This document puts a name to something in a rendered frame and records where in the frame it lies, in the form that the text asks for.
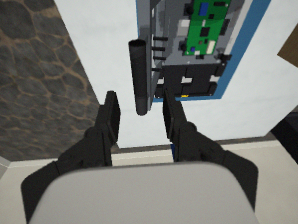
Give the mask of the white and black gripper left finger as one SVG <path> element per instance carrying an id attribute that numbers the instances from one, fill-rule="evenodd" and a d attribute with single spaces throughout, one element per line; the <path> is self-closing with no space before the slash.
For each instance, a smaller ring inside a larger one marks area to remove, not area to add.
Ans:
<path id="1" fill-rule="evenodd" d="M 54 179 L 78 169 L 113 166 L 110 148 L 118 142 L 120 116 L 116 92 L 107 91 L 95 125 L 85 131 L 84 138 L 63 152 L 58 160 L 50 162 L 22 181 L 26 224 L 29 224 L 44 191 Z"/>

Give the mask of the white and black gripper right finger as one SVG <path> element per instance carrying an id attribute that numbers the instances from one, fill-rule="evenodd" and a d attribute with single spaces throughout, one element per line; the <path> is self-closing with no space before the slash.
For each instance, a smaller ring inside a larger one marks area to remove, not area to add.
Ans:
<path id="1" fill-rule="evenodd" d="M 255 213 L 257 166 L 198 132 L 196 125 L 187 121 L 181 101 L 176 101 L 172 88 L 164 90 L 162 111 L 167 139 L 175 145 L 174 162 L 205 161 L 227 168 L 239 182 Z"/>

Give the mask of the green circuit board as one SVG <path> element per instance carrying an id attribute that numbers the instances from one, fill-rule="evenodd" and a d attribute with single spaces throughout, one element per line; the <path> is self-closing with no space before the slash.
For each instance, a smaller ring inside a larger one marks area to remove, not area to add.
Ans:
<path id="1" fill-rule="evenodd" d="M 194 0 L 184 55 L 213 54 L 230 1 Z"/>

